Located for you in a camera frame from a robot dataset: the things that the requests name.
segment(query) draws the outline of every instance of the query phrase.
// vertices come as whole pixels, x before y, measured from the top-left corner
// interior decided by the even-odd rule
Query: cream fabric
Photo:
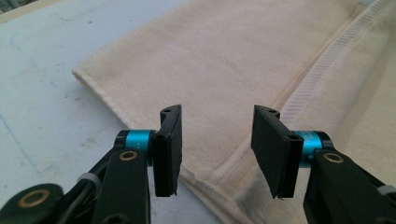
[[[180,176],[222,221],[305,222],[304,177],[296,198],[280,201],[270,197],[257,172],[249,148],[253,105],[282,108],[323,50],[363,10],[355,0],[191,0],[105,46],[74,75],[131,129],[159,128],[158,111],[182,104]],[[326,76],[338,82],[323,78],[312,105],[290,122],[293,128],[312,125],[332,136],[358,129],[347,125],[352,120],[339,120],[353,116],[351,107],[339,105],[357,105],[369,75],[353,73],[356,85],[353,78],[337,79],[342,74]],[[355,90],[346,103],[333,92],[347,94],[349,87]],[[326,117],[339,110],[338,117]],[[348,144],[348,138],[335,139]]]

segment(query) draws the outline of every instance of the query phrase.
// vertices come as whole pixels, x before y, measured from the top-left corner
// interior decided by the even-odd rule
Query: white tabletop
[[[71,71],[181,2],[63,0],[0,24],[0,206],[36,184],[69,191],[112,148],[125,126]],[[148,175],[152,223],[220,223],[181,182],[156,198]]]

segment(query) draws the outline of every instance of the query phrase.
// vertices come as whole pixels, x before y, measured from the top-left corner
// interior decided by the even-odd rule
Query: white table
[[[124,125],[71,71],[181,2],[63,0],[0,24],[0,206],[36,184],[69,191],[112,148]],[[181,182],[156,198],[148,175],[152,223],[220,223]]]

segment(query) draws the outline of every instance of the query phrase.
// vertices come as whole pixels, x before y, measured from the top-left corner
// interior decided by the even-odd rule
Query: gray cable tie
[[[377,190],[381,195],[396,193],[396,188],[393,187],[392,185],[384,185],[384,186],[379,187]]]
[[[93,173],[84,173],[78,178],[77,182],[82,179],[91,180],[91,182],[95,185],[95,193],[97,197],[102,186],[102,181],[100,181],[99,177]]]

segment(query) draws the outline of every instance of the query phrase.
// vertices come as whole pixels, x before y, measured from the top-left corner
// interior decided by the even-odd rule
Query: beige towel
[[[278,201],[255,175],[253,105],[280,109],[363,9],[354,0],[192,0],[101,49],[74,74],[132,129],[159,126],[160,109],[182,104],[181,178],[224,222],[304,222],[304,181],[295,200]],[[319,88],[324,105],[307,105],[311,119],[293,127],[326,131],[329,123],[314,122],[324,116],[318,112],[345,110],[325,107],[338,102],[326,95],[333,86]]]

